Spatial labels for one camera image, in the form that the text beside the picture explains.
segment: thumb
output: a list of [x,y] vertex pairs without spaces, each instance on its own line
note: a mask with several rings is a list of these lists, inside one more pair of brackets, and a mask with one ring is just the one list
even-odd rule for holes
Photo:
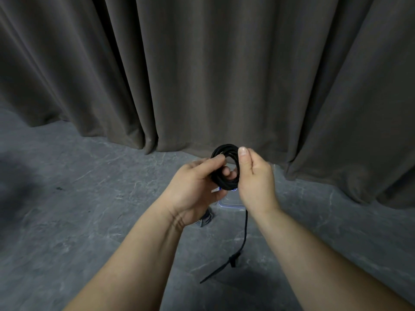
[[249,151],[246,147],[240,147],[238,149],[238,159],[239,159],[239,175],[243,177],[245,175],[252,174],[252,158]]
[[203,179],[211,174],[216,169],[219,169],[225,164],[225,155],[219,154],[213,158],[208,159],[205,162],[202,162],[199,166],[195,167],[194,170],[197,172],[198,177]]

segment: fingernail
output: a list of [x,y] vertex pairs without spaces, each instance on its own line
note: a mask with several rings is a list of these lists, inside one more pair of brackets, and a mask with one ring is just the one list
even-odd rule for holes
[[241,156],[246,155],[247,152],[248,151],[247,151],[246,147],[244,147],[244,146],[241,146],[240,148],[238,148],[238,154],[241,155]]

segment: forearm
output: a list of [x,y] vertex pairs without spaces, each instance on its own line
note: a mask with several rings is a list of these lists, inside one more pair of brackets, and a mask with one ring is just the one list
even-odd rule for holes
[[305,311],[414,310],[277,208],[254,218]]
[[182,230],[154,202],[67,310],[158,310]]

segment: floor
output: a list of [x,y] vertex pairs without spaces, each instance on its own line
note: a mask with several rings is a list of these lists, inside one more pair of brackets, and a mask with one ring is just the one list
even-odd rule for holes
[[[0,309],[61,310],[193,159],[83,138],[67,122],[29,128],[0,109]],[[275,176],[289,214],[415,304],[415,209],[358,205],[278,167]],[[198,284],[243,237],[243,211],[213,211],[207,226],[185,229],[161,309],[301,310],[251,219],[238,267]]]

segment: curtain fold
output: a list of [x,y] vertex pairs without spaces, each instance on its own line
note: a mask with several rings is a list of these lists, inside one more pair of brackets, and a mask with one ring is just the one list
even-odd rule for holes
[[0,92],[31,126],[414,206],[414,0],[0,0]]

